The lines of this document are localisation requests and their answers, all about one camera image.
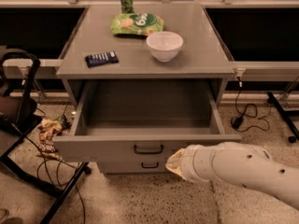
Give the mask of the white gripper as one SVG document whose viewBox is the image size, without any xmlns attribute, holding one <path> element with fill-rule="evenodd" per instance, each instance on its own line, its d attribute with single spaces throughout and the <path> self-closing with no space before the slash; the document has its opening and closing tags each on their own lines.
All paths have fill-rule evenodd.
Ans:
<svg viewBox="0 0 299 224">
<path fill-rule="evenodd" d="M 193 183 L 208 182 L 214 179 L 214 172 L 210 161 L 211 147 L 191 145 L 186 149 L 181 148 L 171 155 L 165 168 Z"/>
</svg>

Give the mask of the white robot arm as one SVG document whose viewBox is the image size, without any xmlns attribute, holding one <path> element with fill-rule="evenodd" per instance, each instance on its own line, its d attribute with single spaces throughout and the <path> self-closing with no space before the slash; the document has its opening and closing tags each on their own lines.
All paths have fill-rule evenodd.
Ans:
<svg viewBox="0 0 299 224">
<path fill-rule="evenodd" d="M 299 169 L 273 161 L 263 147 L 237 142 L 190 145 L 170 156 L 165 167 L 193 183 L 219 180 L 299 209 Z"/>
</svg>

